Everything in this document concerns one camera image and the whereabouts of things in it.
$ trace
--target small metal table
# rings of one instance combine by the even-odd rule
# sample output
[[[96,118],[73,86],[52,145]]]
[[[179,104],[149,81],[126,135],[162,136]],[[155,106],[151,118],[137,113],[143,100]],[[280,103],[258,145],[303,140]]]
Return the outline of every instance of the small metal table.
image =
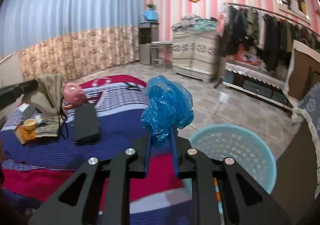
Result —
[[[148,43],[150,54],[151,54],[151,65],[162,65],[165,69],[165,56],[167,54],[167,46],[172,46],[172,41],[154,41]]]

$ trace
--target floral curtain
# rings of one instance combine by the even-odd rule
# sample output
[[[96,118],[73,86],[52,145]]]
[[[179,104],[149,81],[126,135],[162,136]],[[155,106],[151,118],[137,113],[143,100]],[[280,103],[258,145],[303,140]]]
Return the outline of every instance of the floral curtain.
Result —
[[[25,80],[60,72],[64,82],[139,59],[144,0],[5,0],[0,50],[18,52]]]

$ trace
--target metal screw head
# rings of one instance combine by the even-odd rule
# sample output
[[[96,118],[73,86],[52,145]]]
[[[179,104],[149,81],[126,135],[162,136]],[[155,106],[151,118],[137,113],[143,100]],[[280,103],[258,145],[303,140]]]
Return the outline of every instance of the metal screw head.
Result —
[[[91,164],[91,165],[94,165],[98,162],[98,159],[95,158],[95,157],[91,157],[89,160],[88,160],[88,163]]]
[[[128,148],[126,151],[125,151],[125,153],[127,154],[127,155],[132,155],[132,154],[134,154],[136,152],[136,150],[134,150],[133,148]]]
[[[232,165],[235,163],[234,159],[231,157],[228,157],[224,160],[226,162],[226,164]]]
[[[197,154],[197,152],[198,151],[196,149],[194,149],[194,148],[189,148],[188,151],[187,151],[187,153],[190,154],[190,155],[195,155],[195,154]]]

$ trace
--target black handle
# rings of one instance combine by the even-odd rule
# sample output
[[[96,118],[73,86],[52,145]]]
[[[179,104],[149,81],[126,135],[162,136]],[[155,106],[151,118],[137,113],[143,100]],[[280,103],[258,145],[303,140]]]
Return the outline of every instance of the black handle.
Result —
[[[212,163],[201,151],[186,158],[194,163],[195,176],[192,178],[193,221],[195,225],[219,225],[220,214],[216,191],[213,184]]]
[[[137,152],[128,155],[123,151],[111,160],[108,189],[102,215],[102,225],[130,224],[130,176],[128,165],[136,160],[136,158]]]
[[[279,204],[234,159],[222,162],[218,180],[225,225],[289,225]]]

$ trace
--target tiled floor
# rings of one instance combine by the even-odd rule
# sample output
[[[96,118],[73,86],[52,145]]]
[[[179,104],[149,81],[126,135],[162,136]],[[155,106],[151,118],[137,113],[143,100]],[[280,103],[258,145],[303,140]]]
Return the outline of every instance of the tiled floor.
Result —
[[[77,82],[86,82],[110,75],[127,74],[148,81],[157,75],[164,75],[172,81],[181,83],[193,97],[194,120],[179,135],[189,138],[198,129],[207,125],[228,123],[243,126],[255,132],[279,158],[291,142],[299,125],[292,126],[292,121],[283,110],[247,96],[234,89],[220,85],[213,88],[213,83],[175,74],[172,69],[159,69],[139,63],[127,64],[86,76]]]

